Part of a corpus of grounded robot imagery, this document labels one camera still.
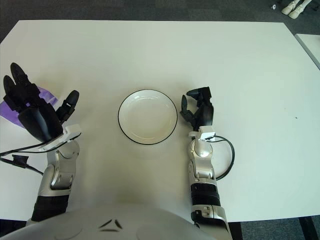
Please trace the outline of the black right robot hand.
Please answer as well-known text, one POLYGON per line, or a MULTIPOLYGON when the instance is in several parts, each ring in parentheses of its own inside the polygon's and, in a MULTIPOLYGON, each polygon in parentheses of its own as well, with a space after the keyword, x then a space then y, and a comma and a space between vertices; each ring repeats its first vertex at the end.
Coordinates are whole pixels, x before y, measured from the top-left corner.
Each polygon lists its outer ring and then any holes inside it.
POLYGON ((211 103, 210 88, 207 86, 189 90, 186 95, 196 100, 197 110, 195 113, 188 110, 187 98, 182 95, 180 114, 183 119, 191 124, 194 131, 198 131, 203 126, 211 126, 213 124, 214 106, 211 103))

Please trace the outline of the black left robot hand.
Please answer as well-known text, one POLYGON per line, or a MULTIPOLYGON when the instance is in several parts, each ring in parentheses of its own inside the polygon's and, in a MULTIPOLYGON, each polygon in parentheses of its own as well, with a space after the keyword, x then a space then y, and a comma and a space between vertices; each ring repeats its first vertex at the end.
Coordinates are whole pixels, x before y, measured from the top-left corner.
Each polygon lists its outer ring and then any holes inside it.
POLYGON ((3 86, 4 102, 18 113, 18 120, 37 140, 49 142, 63 134, 62 124, 75 111, 80 93, 73 90, 55 110, 50 103, 40 97, 40 90, 31 83, 24 70, 15 62, 11 63, 12 76, 5 75, 3 86))

